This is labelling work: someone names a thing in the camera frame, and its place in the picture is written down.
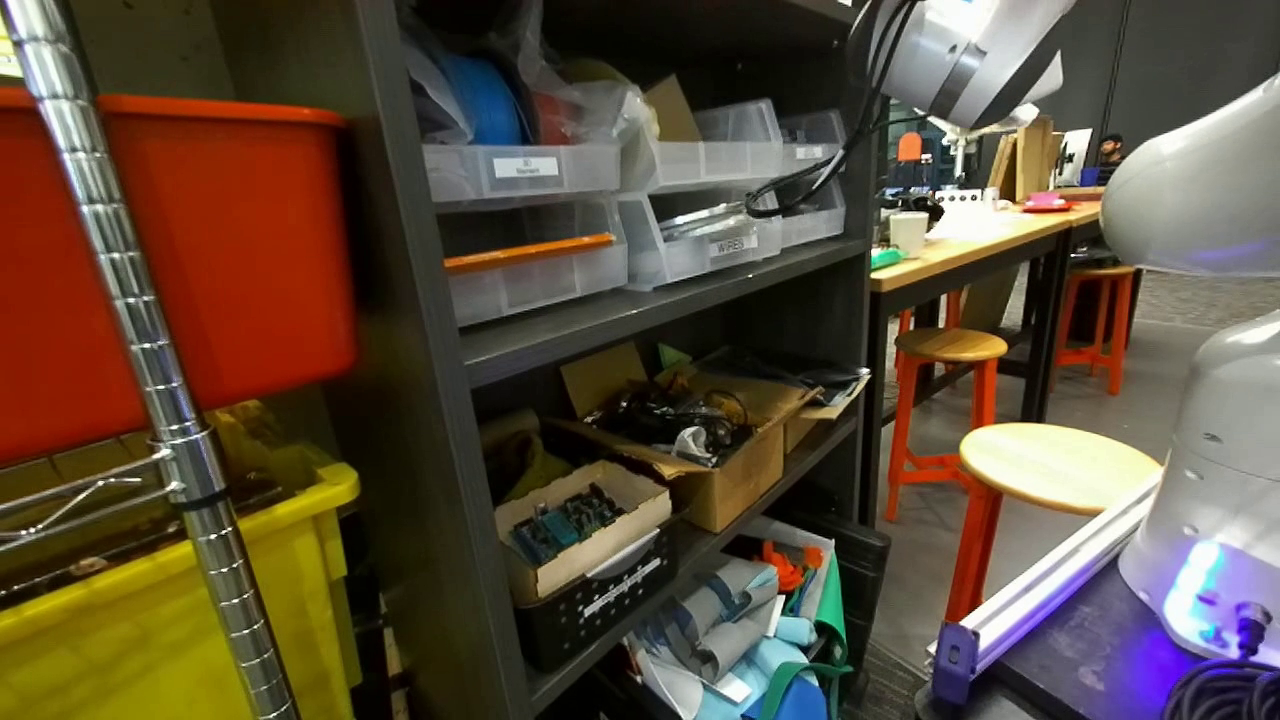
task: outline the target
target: black shelf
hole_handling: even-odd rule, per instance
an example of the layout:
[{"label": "black shelf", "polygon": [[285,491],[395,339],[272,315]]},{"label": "black shelf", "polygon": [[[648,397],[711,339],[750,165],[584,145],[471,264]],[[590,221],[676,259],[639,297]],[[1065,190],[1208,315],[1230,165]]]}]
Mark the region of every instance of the black shelf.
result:
[{"label": "black shelf", "polygon": [[549,314],[469,330],[460,332],[469,383],[485,389],[521,371],[581,355],[587,350],[627,339],[668,321],[680,321],[716,306],[731,306],[760,288],[855,259],[865,252],[866,252],[865,242],[824,242],[824,245],[793,250],[764,264],[745,264],[731,274],[716,274],[716,277],[657,288],[657,293],[603,293],[603,297],[559,306]]},{"label": "black shelf", "polygon": [[745,62],[745,57],[820,57],[853,23],[839,0],[764,0],[745,12],[740,0],[645,0],[627,12],[600,0],[549,0],[549,40],[571,54],[612,62]]},{"label": "black shelf", "polygon": [[834,424],[817,428],[793,456],[789,473],[750,503],[740,519],[731,519],[725,533],[703,533],[676,519],[676,581],[648,595],[627,622],[609,628],[590,647],[584,647],[574,661],[559,664],[557,674],[530,674],[527,705],[530,717],[543,711],[564,690],[571,690],[600,658],[621,644],[645,616],[662,610],[672,595],[685,595],[718,557],[718,550],[771,499],[778,499],[800,478],[809,478],[831,450],[839,450],[858,428],[858,413],[849,407]]}]

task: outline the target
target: tape roll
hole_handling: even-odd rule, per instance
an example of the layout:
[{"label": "tape roll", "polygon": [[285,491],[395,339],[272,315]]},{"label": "tape roll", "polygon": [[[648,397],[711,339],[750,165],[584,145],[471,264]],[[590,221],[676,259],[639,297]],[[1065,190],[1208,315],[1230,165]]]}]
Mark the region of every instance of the tape roll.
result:
[{"label": "tape roll", "polygon": [[527,145],[515,90],[490,62],[447,54],[444,78],[471,125],[471,145]]}]

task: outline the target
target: box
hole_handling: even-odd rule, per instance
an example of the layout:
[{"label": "box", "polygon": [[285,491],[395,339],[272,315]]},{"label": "box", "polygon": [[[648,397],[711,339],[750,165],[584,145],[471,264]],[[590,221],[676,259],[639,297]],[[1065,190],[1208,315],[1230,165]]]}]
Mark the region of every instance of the box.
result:
[{"label": "box", "polygon": [[521,610],[521,641],[535,668],[557,668],[676,581],[672,523],[621,550],[541,610]]},{"label": "box", "polygon": [[849,378],[849,371],[820,363],[820,360],[809,360],[809,355],[760,355],[760,354],[731,354],[731,350],[716,354],[706,360],[706,369],[802,389],[800,413],[789,418],[789,424],[784,424],[789,456],[802,444],[802,438],[813,428],[834,424],[865,397],[865,389],[872,379],[866,369],[855,369]]},{"label": "box", "polygon": [[[327,463],[312,488],[241,519],[301,717],[351,717],[361,668],[337,513],[354,491],[354,473]],[[4,610],[0,664],[0,717],[250,717],[187,539]]]},{"label": "box", "polygon": [[889,245],[918,258],[926,245],[926,212],[879,212]]},{"label": "box", "polygon": [[[354,360],[338,118],[103,97],[103,131],[201,407]],[[143,424],[110,302],[48,131],[0,90],[0,463]]]},{"label": "box", "polygon": [[[622,383],[645,379],[648,371],[639,363],[634,344],[614,344],[595,355],[564,363],[559,378],[574,418],[584,419],[595,407],[603,407]],[[731,519],[740,519],[784,478],[784,456],[789,456],[784,424],[800,413],[809,392],[793,383],[745,379],[745,378],[706,378],[706,379],[745,397],[757,424],[757,438],[740,444],[718,470],[668,456],[661,450],[587,428],[581,419],[564,428],[587,438],[590,444],[622,459],[652,470],[661,482],[672,483],[676,513],[689,523],[718,533]]]},{"label": "box", "polygon": [[[510,530],[527,516],[535,516],[541,509],[557,509],[566,495],[584,491],[584,488],[600,488],[612,503],[622,509],[621,519],[612,519],[609,530],[590,533],[587,539],[571,544],[566,551],[559,551],[557,562],[530,568],[525,562],[525,551],[510,539]],[[652,530],[661,530],[662,519],[672,519],[672,495],[668,488],[621,470],[621,463],[584,463],[566,478],[559,478],[549,488],[535,488],[510,503],[498,503],[490,513],[497,536],[502,544],[507,557],[507,578],[510,578],[510,595],[521,610],[535,610],[543,601],[551,601],[557,593],[564,593],[566,583],[574,583],[584,573],[600,568],[603,562],[612,562],[621,550],[631,550],[634,539],[645,539]]]}]

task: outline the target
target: blue light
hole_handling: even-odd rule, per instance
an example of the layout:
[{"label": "blue light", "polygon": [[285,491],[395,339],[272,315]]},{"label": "blue light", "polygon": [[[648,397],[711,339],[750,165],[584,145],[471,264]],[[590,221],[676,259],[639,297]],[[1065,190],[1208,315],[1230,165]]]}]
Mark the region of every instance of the blue light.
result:
[{"label": "blue light", "polygon": [[1224,647],[1215,603],[1198,601],[1215,593],[1218,568],[1218,544],[1198,539],[1163,595],[1163,623],[1195,647]]}]

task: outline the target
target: metal pole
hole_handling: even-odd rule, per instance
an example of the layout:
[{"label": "metal pole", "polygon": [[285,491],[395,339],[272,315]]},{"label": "metal pole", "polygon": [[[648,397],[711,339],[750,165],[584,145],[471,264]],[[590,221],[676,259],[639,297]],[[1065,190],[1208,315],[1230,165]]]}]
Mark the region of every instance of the metal pole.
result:
[{"label": "metal pole", "polygon": [[281,647],[225,495],[221,459],[201,428],[179,360],[168,344],[161,302],[150,293],[67,23],[54,0],[0,0],[0,12],[11,34],[22,84],[37,97],[76,198],[101,279],[110,297],[131,378],[157,428],[165,491],[184,516],[202,583],[241,664],[249,705],[260,720],[288,720],[294,717],[294,705]]}]

